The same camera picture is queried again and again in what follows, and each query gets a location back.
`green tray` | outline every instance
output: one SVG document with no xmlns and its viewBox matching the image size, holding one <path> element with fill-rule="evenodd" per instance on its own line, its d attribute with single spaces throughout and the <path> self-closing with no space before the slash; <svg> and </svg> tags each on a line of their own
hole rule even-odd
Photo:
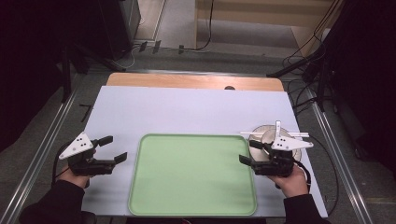
<svg viewBox="0 0 396 224">
<path fill-rule="evenodd" d="M 239 162 L 239 135 L 147 134 L 134 168 L 129 209 L 136 216 L 249 216 L 256 211 L 251 170 Z"/>
</svg>

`floor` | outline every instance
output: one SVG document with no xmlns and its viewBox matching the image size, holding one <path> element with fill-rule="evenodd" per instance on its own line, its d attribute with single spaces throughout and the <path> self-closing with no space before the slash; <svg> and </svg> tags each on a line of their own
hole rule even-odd
<svg viewBox="0 0 396 224">
<path fill-rule="evenodd" d="M 142 23 L 143 25 L 149 21 L 159 21 L 157 30 L 151 29 L 148 35 L 139 36 L 141 39 L 136 43 L 149 41 L 152 45 L 154 41 L 161 40 L 161 47 L 177 49 L 179 45 L 184 45 L 185 48 L 193 48 L 193 31 L 191 30 L 193 2 L 193 0 L 164 1 L 163 14 L 153 16 L 153 20 L 147 19 Z M 200 27 L 198 46 L 202 46 L 207 39 L 206 21 L 202 21 Z M 184 52 L 179 55 L 176 50 L 163 49 L 153 54 L 150 49 L 143 52 L 136 50 L 117 63 L 129 66 L 127 71 L 220 72 L 257 77 L 280 70 L 283 66 L 283 59 L 298 50 L 296 46 L 291 30 L 287 26 L 213 21 L 212 42 L 205 49 L 205 53 Z M 75 90 L 75 95 L 71 98 L 73 100 L 66 105 L 60 105 L 62 90 L 58 90 L 32 120 L 20 139 L 0 154 L 0 192 L 2 192 L 0 214 L 9 210 L 7 210 L 8 204 L 18 190 L 29 192 L 21 198 L 23 206 L 36 202 L 49 188 L 54 151 L 84 130 L 86 120 L 83 120 L 83 117 L 87 110 L 86 107 L 80 105 L 93 105 L 100 87 L 106 85 L 106 80 L 111 74 L 111 71 L 101 64 L 89 62 L 92 67 L 88 75 L 75 74 L 73 76 L 73 89 Z M 293 73 L 283 76 L 281 80 L 285 91 L 290 93 L 290 99 L 295 102 L 301 92 L 303 99 L 300 99 L 300 102 L 302 102 L 309 97 L 309 94 L 307 91 L 302 91 L 305 84 L 299 75 L 295 75 L 301 71 Z M 317 144 L 317 147 L 308 153 L 323 200 L 331 213 L 329 220 L 332 223 L 350 224 L 390 223 L 396 219 L 394 213 L 396 182 L 392 174 L 376 161 L 358 160 L 342 121 L 332 110 L 332 102 L 326 102 L 325 108 L 324 114 L 330 122 L 338 147 L 341 148 L 342 157 L 352 176 L 352 183 L 361 193 L 365 201 L 364 205 L 369 211 L 369 219 L 371 219 L 366 222 L 357 215 L 359 210 L 352 205 L 351 192 L 347 190 L 347 184 L 350 182 L 341 177 L 342 171 L 337 167 L 332 167 L 332 156 L 328 154 L 329 141 L 323 134 L 320 122 L 315 119 L 315 106 L 311 105 L 307 109 L 302 109 L 296 118 L 300 130 L 312 133 L 324 146 Z M 54 120 L 59 121 L 58 126 L 54 126 Z M 52 134 L 55 137 L 46 142 Z M 36 160 L 35 158 L 40 155 L 40 160 Z M 35 166 L 39 167 L 38 174 L 27 172 Z M 28 185 L 22 185 L 21 183 L 26 179 L 33 179 L 33 181 L 30 181 L 32 183 Z M 18 214 L 23 206 L 18 207 L 14 213 Z M 1 219 L 1 223 L 14 223 L 14 221 L 18 223 L 15 218 Z M 284 219 L 269 218 L 267 221 L 270 224 L 277 224 L 283 223 Z M 125 217 L 100 217 L 98 223 L 125 223 Z"/>
</svg>

